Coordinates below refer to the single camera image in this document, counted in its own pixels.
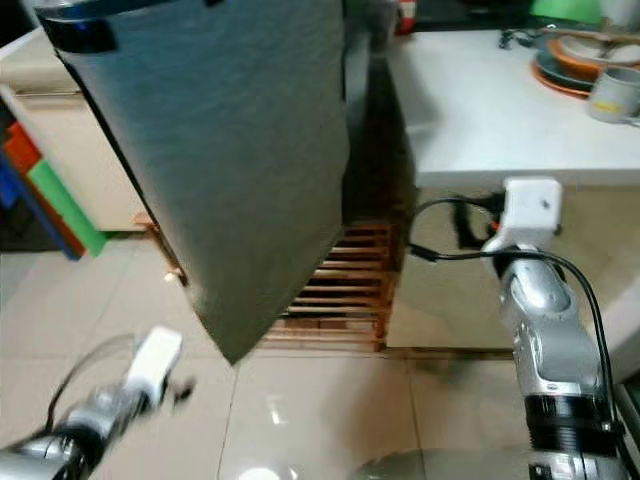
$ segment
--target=plate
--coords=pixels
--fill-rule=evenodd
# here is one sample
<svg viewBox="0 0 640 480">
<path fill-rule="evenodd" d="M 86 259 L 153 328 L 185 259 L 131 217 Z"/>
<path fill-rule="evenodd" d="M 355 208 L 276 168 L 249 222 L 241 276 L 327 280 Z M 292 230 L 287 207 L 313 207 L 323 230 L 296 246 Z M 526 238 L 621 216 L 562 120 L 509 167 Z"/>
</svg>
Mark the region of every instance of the plate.
<svg viewBox="0 0 640 480">
<path fill-rule="evenodd" d="M 533 72 L 533 76 L 536 78 L 536 80 L 538 80 L 544 86 L 555 90 L 556 92 L 561 92 L 566 95 L 571 95 L 572 97 L 581 98 L 583 100 L 589 97 L 589 92 L 567 88 L 553 83 L 550 79 L 544 76 L 544 73 L 542 73 L 542 70 L 540 70 L 540 66 L 535 59 L 531 62 L 531 71 Z"/>
<path fill-rule="evenodd" d="M 601 65 L 636 65 L 640 63 L 640 45 L 624 45 L 614 48 L 607 58 L 600 58 L 602 42 L 593 38 L 576 38 L 569 35 L 558 39 L 562 51 L 570 57 Z"/>
<path fill-rule="evenodd" d="M 544 76 L 556 85 L 585 92 L 589 92 L 593 88 L 593 81 L 576 78 L 556 60 L 548 48 L 541 49 L 536 55 L 535 61 Z"/>
</svg>

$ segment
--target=green object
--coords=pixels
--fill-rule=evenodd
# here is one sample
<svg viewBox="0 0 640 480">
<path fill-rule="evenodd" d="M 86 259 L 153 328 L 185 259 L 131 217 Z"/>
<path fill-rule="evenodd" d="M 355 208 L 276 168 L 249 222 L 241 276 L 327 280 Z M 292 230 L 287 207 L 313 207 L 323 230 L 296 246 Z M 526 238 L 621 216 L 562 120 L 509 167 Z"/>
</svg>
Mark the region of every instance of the green object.
<svg viewBox="0 0 640 480">
<path fill-rule="evenodd" d="M 531 14 L 600 24 L 600 0 L 536 0 Z"/>
<path fill-rule="evenodd" d="M 91 255 L 99 255 L 107 243 L 107 238 L 91 224 L 51 165 L 44 159 L 40 160 L 29 171 L 28 177 Z"/>
</svg>

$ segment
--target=gray cloth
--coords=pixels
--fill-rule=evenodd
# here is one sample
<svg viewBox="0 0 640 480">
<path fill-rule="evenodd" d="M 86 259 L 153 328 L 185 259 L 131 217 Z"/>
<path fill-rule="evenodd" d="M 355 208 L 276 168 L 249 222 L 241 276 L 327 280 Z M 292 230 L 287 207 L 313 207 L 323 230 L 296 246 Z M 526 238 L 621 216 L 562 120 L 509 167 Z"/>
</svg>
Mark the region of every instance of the gray cloth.
<svg viewBox="0 0 640 480">
<path fill-rule="evenodd" d="M 341 230 L 340 0 L 175 0 L 60 52 L 110 126 L 222 354 L 247 354 Z"/>
</svg>

